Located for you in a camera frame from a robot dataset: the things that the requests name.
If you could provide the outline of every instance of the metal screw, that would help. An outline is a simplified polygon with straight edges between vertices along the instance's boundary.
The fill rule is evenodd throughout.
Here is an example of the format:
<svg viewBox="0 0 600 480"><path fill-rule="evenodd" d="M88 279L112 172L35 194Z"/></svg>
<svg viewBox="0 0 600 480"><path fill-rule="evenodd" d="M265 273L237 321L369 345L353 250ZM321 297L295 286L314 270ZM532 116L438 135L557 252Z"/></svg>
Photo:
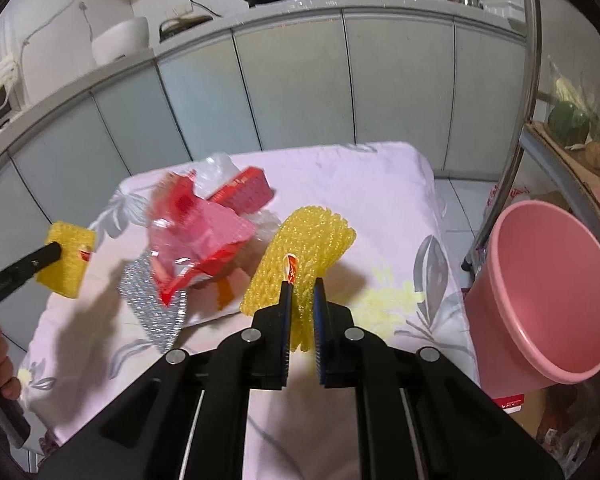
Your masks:
<svg viewBox="0 0 600 480"><path fill-rule="evenodd" d="M357 326L352 326L344 331L344 337L349 341L360 341L365 336L365 332Z"/></svg>
<svg viewBox="0 0 600 480"><path fill-rule="evenodd" d="M257 328L247 328L242 331L240 337L247 343L253 343L262 337L262 332L260 332L260 330Z"/></svg>
<svg viewBox="0 0 600 480"><path fill-rule="evenodd" d="M174 348L173 350L168 352L168 354L165 355L164 358L167 359L167 362L170 365L177 365L183 362L185 357L187 357L187 353L184 350L180 348Z"/></svg>
<svg viewBox="0 0 600 480"><path fill-rule="evenodd" d="M431 346L425 346L422 350L420 350L420 358L423 361L435 363L438 359L440 359L440 352Z"/></svg>

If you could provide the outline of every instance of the floor tile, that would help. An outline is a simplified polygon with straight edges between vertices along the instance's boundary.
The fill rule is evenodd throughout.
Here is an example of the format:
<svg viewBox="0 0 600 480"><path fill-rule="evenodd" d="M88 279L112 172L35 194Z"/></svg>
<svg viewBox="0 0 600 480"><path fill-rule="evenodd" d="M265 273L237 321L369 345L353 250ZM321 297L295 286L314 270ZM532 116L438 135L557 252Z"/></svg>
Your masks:
<svg viewBox="0 0 600 480"><path fill-rule="evenodd" d="M442 229L444 231L470 231L469 220L462 210L458 196L449 179L436 179L435 184L438 200L442 200L441 209L446 207L442 219Z"/></svg>
<svg viewBox="0 0 600 480"><path fill-rule="evenodd" d="M474 180L451 180L451 186L458 194L462 209L469 219L469 224L474 233L482 225L484 207L495 182L480 182Z"/></svg>
<svg viewBox="0 0 600 480"><path fill-rule="evenodd" d="M464 272L460 266L474 241L474 234L471 231L448 231L442 233L442 241L448 254L451 273L456 278L458 286L471 286L471 275Z"/></svg>

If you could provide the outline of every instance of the cabinet door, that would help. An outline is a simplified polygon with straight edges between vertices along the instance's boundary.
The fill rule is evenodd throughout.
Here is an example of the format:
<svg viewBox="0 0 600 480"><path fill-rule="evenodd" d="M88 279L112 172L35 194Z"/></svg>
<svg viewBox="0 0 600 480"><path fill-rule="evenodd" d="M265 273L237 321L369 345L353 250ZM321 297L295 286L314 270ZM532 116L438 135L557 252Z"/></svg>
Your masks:
<svg viewBox="0 0 600 480"><path fill-rule="evenodd" d="M354 142L340 15L237 34L265 150Z"/></svg>
<svg viewBox="0 0 600 480"><path fill-rule="evenodd" d="M405 140L445 162L454 86L449 22L345 14L356 140Z"/></svg>
<svg viewBox="0 0 600 480"><path fill-rule="evenodd" d="M158 67L193 158L260 149L231 37L167 57Z"/></svg>
<svg viewBox="0 0 600 480"><path fill-rule="evenodd" d="M153 65L96 90L94 97L131 174L190 160Z"/></svg>
<svg viewBox="0 0 600 480"><path fill-rule="evenodd" d="M446 170L482 178L500 175L524 71L523 44L456 27L456 94Z"/></svg>
<svg viewBox="0 0 600 480"><path fill-rule="evenodd" d="M129 176L91 98L43 126L13 159L52 221L82 226L96 219Z"/></svg>
<svg viewBox="0 0 600 480"><path fill-rule="evenodd" d="M0 270L42 247L49 229L13 164L0 160ZM49 290L30 280L0 304L3 332L27 348L46 306Z"/></svg>

